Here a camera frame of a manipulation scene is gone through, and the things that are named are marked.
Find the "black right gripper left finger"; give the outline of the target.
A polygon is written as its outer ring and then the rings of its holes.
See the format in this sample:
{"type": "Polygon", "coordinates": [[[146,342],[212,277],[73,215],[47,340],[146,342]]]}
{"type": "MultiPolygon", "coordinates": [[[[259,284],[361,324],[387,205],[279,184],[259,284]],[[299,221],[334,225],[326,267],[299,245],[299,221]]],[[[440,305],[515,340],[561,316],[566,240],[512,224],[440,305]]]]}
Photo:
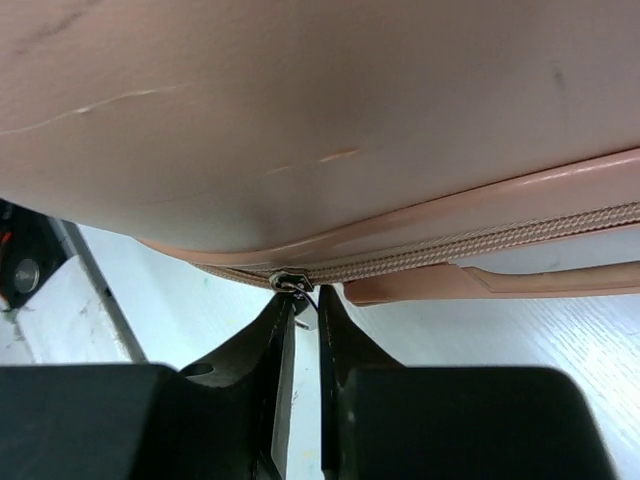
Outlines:
{"type": "Polygon", "coordinates": [[[5,479],[282,479],[293,297],[181,370],[160,364],[6,366],[5,479]]]}

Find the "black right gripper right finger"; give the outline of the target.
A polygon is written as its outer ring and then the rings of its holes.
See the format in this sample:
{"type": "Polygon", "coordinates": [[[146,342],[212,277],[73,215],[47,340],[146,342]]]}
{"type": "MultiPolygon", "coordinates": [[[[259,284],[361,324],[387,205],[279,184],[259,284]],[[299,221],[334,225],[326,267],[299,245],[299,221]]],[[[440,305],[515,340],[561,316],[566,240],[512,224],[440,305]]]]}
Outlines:
{"type": "Polygon", "coordinates": [[[547,367],[408,367],[324,286],[321,469],[328,479],[612,479],[582,392],[547,367]]]}

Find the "metal suitcase zipper pull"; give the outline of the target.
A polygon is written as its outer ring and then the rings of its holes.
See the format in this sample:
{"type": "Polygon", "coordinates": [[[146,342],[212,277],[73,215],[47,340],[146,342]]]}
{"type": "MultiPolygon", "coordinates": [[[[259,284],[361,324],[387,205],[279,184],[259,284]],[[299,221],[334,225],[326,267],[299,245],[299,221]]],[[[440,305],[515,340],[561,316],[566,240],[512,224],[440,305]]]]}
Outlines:
{"type": "Polygon", "coordinates": [[[269,285],[274,292],[291,298],[294,323],[305,331],[318,328],[319,307],[313,296],[314,285],[307,275],[299,270],[280,270],[271,274],[269,285]]]}

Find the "pink hard-shell suitcase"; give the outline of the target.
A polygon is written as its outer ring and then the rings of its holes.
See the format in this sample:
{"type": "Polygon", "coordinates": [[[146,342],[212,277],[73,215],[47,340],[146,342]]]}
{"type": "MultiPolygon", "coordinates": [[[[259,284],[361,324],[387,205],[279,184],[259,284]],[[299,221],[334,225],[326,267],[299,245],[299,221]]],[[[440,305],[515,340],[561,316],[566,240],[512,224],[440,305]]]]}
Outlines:
{"type": "Polygon", "coordinates": [[[1,194],[357,305],[639,289],[635,1],[5,1],[1,194]]]}

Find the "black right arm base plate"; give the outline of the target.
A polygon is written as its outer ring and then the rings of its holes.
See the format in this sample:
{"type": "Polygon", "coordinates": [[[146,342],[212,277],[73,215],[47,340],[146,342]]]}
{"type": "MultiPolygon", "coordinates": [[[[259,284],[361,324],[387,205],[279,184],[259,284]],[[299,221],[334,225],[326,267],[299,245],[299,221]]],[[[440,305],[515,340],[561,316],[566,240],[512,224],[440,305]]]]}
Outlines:
{"type": "Polygon", "coordinates": [[[23,307],[70,257],[51,220],[1,200],[1,299],[23,307]]]}

